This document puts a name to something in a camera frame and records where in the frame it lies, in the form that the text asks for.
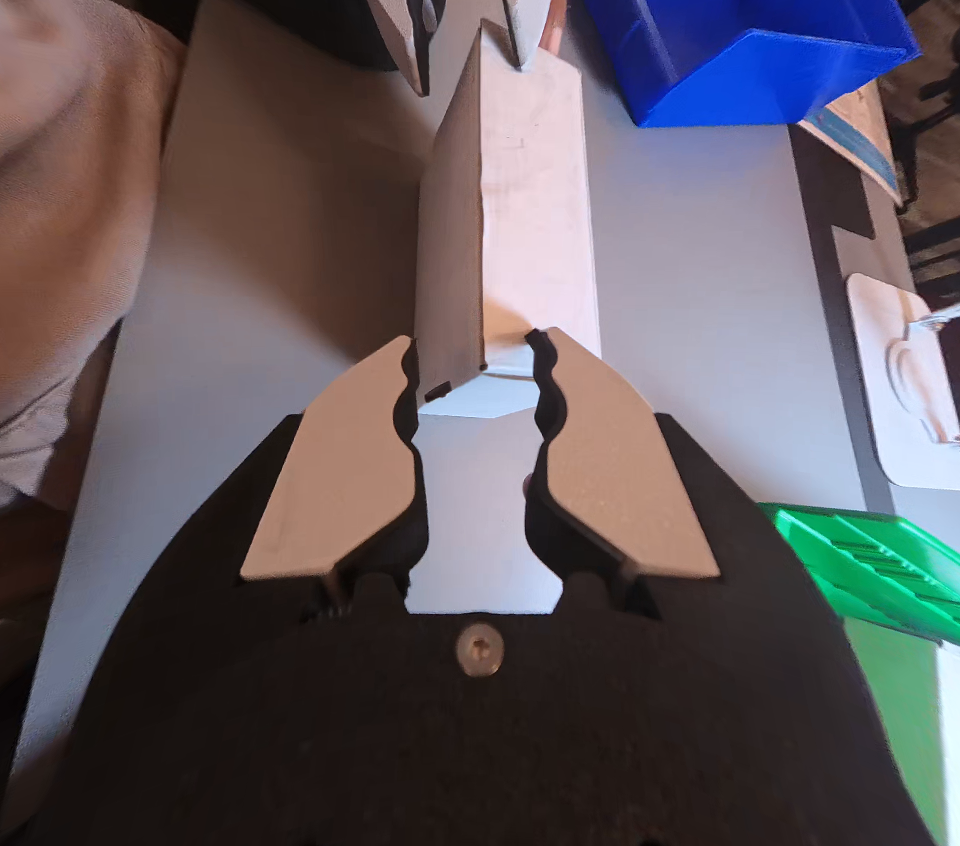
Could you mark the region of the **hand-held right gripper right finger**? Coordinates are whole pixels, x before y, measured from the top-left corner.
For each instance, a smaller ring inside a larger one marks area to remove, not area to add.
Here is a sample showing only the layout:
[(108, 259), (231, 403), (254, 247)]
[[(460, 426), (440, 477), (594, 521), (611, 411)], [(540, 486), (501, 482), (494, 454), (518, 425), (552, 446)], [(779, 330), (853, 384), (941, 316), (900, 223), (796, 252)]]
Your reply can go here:
[(526, 341), (542, 437), (525, 496), (534, 554), (561, 579), (720, 576), (648, 401), (558, 327)]

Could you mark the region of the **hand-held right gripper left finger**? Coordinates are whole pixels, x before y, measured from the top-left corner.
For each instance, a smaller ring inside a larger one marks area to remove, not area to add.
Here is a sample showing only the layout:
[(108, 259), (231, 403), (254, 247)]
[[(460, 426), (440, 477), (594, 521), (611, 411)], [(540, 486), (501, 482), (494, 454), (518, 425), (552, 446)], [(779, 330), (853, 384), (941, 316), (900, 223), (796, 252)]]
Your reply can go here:
[(407, 580), (428, 546), (416, 341), (401, 335), (303, 412), (240, 576)]

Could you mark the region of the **green plastic bin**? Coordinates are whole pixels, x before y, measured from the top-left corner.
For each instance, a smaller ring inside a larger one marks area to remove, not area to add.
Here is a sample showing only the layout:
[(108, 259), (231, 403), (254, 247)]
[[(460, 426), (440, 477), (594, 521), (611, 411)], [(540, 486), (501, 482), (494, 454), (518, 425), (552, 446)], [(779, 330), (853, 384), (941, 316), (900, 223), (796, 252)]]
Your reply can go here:
[(958, 844), (958, 552), (900, 516), (759, 506), (840, 617), (931, 836)]

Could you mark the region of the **white cardboard box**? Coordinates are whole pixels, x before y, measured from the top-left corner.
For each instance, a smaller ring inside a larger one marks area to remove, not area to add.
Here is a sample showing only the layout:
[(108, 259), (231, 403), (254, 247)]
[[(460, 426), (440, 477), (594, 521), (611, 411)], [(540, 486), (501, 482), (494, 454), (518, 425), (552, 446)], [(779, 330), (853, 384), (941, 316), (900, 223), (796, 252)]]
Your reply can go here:
[(419, 186), (423, 415), (534, 408), (534, 329), (602, 354), (582, 76), (543, 49), (517, 69), (508, 45), (481, 23)]

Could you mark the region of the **white moulded tray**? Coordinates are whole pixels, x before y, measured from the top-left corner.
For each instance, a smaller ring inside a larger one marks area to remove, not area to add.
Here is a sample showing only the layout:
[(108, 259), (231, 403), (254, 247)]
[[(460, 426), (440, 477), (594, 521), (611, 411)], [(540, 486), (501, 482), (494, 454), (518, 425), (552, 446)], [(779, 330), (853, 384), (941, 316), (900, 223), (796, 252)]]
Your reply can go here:
[(933, 312), (918, 294), (862, 273), (846, 295), (875, 452), (902, 488), (959, 490), (959, 422), (941, 334), (958, 303)]

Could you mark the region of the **cardboard sheet with blue edge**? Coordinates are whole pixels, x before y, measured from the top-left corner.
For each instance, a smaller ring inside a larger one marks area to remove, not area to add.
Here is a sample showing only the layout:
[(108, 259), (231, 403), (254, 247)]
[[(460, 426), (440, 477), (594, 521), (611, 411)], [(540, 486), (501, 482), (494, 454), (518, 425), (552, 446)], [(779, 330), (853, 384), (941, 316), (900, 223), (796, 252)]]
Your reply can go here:
[(905, 206), (876, 80), (811, 110), (798, 126), (877, 183), (896, 207)]

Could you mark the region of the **person's beige clothing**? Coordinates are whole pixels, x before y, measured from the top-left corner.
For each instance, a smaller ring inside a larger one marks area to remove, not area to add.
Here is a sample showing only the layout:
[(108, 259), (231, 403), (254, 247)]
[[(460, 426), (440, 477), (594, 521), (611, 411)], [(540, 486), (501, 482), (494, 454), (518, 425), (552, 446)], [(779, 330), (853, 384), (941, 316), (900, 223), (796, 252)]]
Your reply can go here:
[(134, 301), (185, 48), (112, 0), (1, 0), (1, 497), (65, 509), (58, 451)]

